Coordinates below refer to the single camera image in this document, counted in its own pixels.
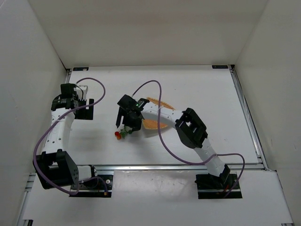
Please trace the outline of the cherry sprig with green leaves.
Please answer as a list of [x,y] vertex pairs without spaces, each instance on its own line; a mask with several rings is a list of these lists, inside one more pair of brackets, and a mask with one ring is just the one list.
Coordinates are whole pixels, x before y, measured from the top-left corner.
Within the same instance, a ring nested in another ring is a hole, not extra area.
[[124,139],[127,135],[130,135],[132,133],[133,133],[132,128],[128,126],[123,126],[123,128],[121,128],[120,130],[115,131],[114,135],[117,140],[121,140]]

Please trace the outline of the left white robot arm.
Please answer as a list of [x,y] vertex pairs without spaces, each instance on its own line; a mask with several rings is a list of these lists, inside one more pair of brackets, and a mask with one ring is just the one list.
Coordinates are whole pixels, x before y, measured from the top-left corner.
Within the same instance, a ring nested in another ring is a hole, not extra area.
[[87,100],[87,92],[87,85],[61,85],[61,94],[53,99],[51,105],[51,123],[58,123],[48,133],[43,151],[36,157],[41,172],[60,187],[73,186],[97,175],[94,166],[77,166],[67,153],[73,121],[92,120],[94,108],[85,107],[62,117],[70,109],[94,103],[94,99]]

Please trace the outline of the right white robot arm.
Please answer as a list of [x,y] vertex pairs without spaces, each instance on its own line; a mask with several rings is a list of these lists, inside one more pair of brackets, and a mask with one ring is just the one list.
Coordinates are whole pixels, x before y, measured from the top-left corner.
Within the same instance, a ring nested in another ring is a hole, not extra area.
[[212,148],[206,125],[193,109],[173,110],[148,99],[135,100],[129,95],[124,95],[118,106],[117,127],[124,125],[131,131],[139,131],[143,121],[155,120],[157,124],[163,123],[175,129],[181,143],[200,157],[198,164],[206,166],[208,174],[200,181],[206,189],[228,190],[237,185],[238,181],[230,173],[228,165]]

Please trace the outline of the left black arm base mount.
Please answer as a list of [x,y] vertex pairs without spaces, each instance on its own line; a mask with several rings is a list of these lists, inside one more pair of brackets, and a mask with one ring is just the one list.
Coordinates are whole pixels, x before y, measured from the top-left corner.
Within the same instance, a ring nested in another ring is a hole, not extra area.
[[78,166],[79,183],[71,185],[70,197],[80,198],[111,198],[113,187],[113,174],[98,174],[93,165]]

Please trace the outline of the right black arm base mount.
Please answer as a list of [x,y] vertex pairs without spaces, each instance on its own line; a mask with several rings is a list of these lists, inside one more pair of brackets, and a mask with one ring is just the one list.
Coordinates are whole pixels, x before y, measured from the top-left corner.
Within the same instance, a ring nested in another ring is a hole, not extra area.
[[195,183],[197,185],[198,199],[242,199],[242,193],[239,183],[225,196],[237,181],[237,174],[229,174],[226,182],[214,182],[209,174],[197,174]]

